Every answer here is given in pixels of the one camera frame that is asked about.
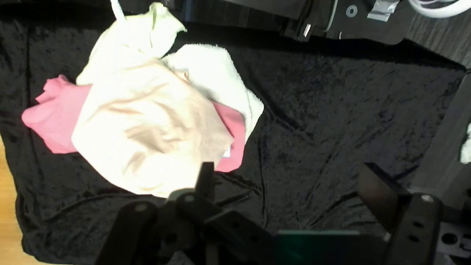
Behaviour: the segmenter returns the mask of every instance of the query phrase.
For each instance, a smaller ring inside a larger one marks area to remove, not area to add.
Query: pink towel
[[[22,120],[34,129],[53,153],[77,151],[71,137],[90,85],[77,87],[67,76],[47,79],[40,103],[22,113]]]
[[[231,132],[234,138],[234,143],[231,144],[231,150],[223,156],[223,159],[215,166],[215,170],[220,170],[220,172],[236,170],[242,165],[242,159],[245,154],[245,145],[246,145],[245,117],[240,112],[225,104],[214,101],[214,106],[220,117],[223,119],[225,128]]]

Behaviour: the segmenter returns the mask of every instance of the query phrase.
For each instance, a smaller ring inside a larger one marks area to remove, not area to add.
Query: white cloth
[[[180,31],[186,31],[184,25],[162,3],[150,4],[145,14],[114,22],[94,44],[77,84],[94,84],[115,70],[162,57]]]
[[[112,184],[168,197],[195,188],[202,162],[218,163],[233,137],[214,104],[155,59],[93,84],[72,143]]]
[[[264,113],[264,103],[246,88],[231,56],[215,45],[187,44],[162,62],[172,70],[183,72],[189,82],[211,100],[239,110],[246,120],[246,141]]]
[[[462,144],[459,160],[461,163],[471,162],[471,123],[468,125],[468,140]]]

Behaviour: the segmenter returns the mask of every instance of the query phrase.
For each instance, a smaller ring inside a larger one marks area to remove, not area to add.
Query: black velvet cloth
[[[52,154],[21,122],[47,78],[75,79],[105,26],[0,22],[0,132],[18,190],[22,246],[43,262],[92,263],[133,196],[106,182],[80,154]],[[412,59],[336,56],[225,45],[265,103],[243,166],[208,185],[215,203],[270,231],[359,229],[381,234],[356,194],[358,169],[374,162],[402,184],[429,148],[464,70]]]

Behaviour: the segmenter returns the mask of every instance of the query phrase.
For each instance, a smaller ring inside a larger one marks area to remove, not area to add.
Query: black machine
[[[214,176],[203,163],[200,181]],[[218,209],[199,191],[175,191],[156,207],[130,203],[102,249],[102,263],[195,265],[432,265],[471,262],[471,190],[462,209],[430,194],[409,193],[381,169],[365,165],[358,193],[389,232],[280,231],[270,234],[243,215]]]

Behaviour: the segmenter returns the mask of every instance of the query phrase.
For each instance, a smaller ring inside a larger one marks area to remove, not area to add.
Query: pink cloth
[[[40,104],[27,109],[22,120],[53,153],[77,151],[71,137],[89,91],[90,85],[74,85],[64,75],[50,78],[36,98]]]
[[[225,104],[214,101],[214,106],[223,119],[225,128],[231,132],[234,143],[231,144],[231,150],[224,154],[224,157],[215,166],[215,170],[230,172],[236,170],[243,160],[245,145],[246,145],[246,123],[245,117],[236,109],[231,109]]]

